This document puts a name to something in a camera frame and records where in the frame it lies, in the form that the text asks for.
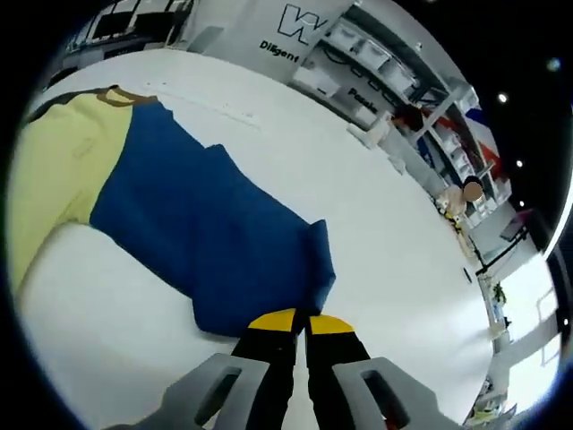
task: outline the potted plant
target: potted plant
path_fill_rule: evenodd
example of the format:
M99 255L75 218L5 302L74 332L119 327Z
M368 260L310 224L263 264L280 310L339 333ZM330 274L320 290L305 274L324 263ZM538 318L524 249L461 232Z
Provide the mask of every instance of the potted plant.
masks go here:
M493 299L502 305L508 303L508 299L505 297L505 293L503 292L499 282L493 286Z

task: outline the black ceiling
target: black ceiling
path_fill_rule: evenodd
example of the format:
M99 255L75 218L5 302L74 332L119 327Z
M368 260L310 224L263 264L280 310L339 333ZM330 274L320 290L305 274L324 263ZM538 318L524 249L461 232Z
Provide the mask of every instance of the black ceiling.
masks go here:
M397 0L446 49L474 85L512 187L555 229L572 163L573 48L569 4L562 0ZM547 64L559 58L561 68ZM497 95L509 102L501 105ZM516 161L523 160L518 168ZM533 228L538 247L547 234Z

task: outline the white table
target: white table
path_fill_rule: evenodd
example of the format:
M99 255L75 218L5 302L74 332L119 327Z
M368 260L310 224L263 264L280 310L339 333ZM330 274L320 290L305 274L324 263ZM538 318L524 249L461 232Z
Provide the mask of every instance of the white table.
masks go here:
M338 277L324 312L353 324L372 357L393 360L436 391L444 414L463 421L492 358L488 318L477 281L462 270L468 263L458 241L412 178L296 91L180 51L91 65L33 107L114 83L157 94L202 144L223 143L255 184L309 222L326 219ZM56 231L24 288L32 345L92 427L149 414L170 383L234 345L199 332L186 297L87 227ZM287 430L317 428L306 375L299 350Z

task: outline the white storage box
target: white storage box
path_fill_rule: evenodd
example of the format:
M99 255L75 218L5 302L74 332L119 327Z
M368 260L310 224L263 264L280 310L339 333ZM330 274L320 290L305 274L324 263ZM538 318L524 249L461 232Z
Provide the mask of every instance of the white storage box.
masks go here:
M458 135L449 128L446 128L441 124L437 124L436 133L439 135L441 141L443 142L442 149L444 149L448 154L451 154L461 147Z
M485 206L487 207L487 210L491 212L498 209L498 203L491 197L485 201Z
M451 153L451 159L452 162L454 163L454 166L456 166L458 170L461 170L462 168L464 168L464 166L469 165L469 160L467 159L467 155L461 148L458 148Z
M462 181L466 180L468 176L472 176L474 174L474 168L469 164L464 164L459 170L459 175Z
M456 104L458 105L459 110L464 113L464 115L468 110L477 107L480 100L475 93L474 87L472 87L469 83L454 77L446 78L446 83L452 90L458 92L458 99L456 100Z
M334 81L329 74L320 69L320 67L312 69L300 67L295 72L293 80L320 91L326 97L332 97L340 89L338 82Z
M415 84L414 76L396 58L392 58L382 65L381 74L384 81L398 92L404 93Z
M361 40L361 36L343 24L338 24L330 33L330 39L337 45L350 51Z
M378 70L384 63L390 60L391 55L383 47L375 44L371 40L366 40L358 52L358 57L372 68Z
M366 106L360 106L355 112L355 118L365 125L372 125L376 121L376 115Z

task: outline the logo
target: logo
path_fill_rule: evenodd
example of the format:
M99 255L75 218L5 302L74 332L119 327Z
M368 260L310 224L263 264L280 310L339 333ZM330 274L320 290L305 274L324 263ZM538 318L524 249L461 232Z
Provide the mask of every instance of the logo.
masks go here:
M294 4L287 4L280 18L277 32L279 34L293 38L295 35L298 41L308 45L308 41L316 30L326 24L329 20L321 22L321 17L316 13L305 12L301 14L301 8Z
M356 88L351 88L350 91L348 92L348 95L354 96L355 100L358 103L361 103L362 105L364 105L364 107L367 108L368 110L370 110L373 114L378 113L378 109L374 106L374 104L371 101L368 101L367 99L365 99L360 94L358 94L358 91L356 90Z
M280 47L278 47L274 43L270 43L267 40L263 40L261 42L261 44L259 45L259 48L269 51L273 56L283 56L284 58L292 61L293 63L296 63L298 61L298 56L292 55L290 52L287 52L286 50L281 49Z

